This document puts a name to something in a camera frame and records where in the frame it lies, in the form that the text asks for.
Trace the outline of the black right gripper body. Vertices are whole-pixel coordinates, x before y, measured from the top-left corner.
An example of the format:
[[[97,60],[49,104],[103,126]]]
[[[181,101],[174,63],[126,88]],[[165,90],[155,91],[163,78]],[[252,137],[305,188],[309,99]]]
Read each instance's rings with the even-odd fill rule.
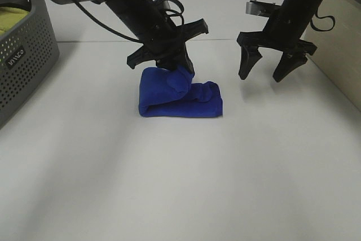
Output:
[[[316,46],[312,42],[301,39],[301,36],[310,22],[307,13],[286,14],[280,7],[274,11],[264,28],[256,32],[240,32],[237,43],[248,46],[265,47],[287,53],[303,52],[313,55]]]

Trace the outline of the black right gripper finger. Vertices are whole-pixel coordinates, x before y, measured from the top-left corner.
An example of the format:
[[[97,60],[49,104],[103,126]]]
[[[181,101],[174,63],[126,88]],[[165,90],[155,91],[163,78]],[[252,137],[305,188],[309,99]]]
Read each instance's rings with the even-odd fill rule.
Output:
[[[284,52],[281,56],[280,62],[276,67],[273,78],[276,82],[280,82],[287,75],[289,75],[296,68],[306,64],[307,57],[303,52],[287,53]]]
[[[239,76],[245,80],[255,64],[262,58],[257,46],[241,46],[241,62]]]

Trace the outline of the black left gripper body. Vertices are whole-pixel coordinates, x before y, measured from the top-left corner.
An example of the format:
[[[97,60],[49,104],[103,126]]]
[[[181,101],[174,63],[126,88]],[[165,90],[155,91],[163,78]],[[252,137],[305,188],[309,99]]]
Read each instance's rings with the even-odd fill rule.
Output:
[[[127,57],[127,65],[134,69],[138,64],[171,57],[180,65],[181,45],[188,40],[208,33],[204,19],[184,23],[183,14],[169,10],[162,13],[155,6],[135,6],[126,10],[126,26],[142,46]]]

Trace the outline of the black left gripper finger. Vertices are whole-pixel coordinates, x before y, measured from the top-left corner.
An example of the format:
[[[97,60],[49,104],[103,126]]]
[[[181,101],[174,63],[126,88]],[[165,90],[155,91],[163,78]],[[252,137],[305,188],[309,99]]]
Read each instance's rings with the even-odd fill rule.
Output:
[[[156,60],[157,68],[167,69],[170,71],[176,70],[178,67],[178,64],[179,64],[178,58],[166,57],[166,58],[161,58],[161,59]]]
[[[182,43],[180,47],[180,65],[182,65],[190,74],[195,74],[193,63],[188,56],[185,43]]]

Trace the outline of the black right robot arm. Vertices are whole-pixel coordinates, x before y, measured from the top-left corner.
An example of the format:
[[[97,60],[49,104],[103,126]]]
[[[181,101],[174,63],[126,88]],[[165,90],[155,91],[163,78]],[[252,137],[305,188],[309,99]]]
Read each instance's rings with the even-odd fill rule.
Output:
[[[245,80],[255,64],[262,58],[259,48],[274,49],[282,53],[273,78],[280,82],[296,68],[306,64],[307,56],[317,47],[301,39],[302,34],[323,0],[283,0],[282,5],[250,0],[246,13],[268,19],[259,32],[240,32],[237,42],[241,47],[239,77]]]

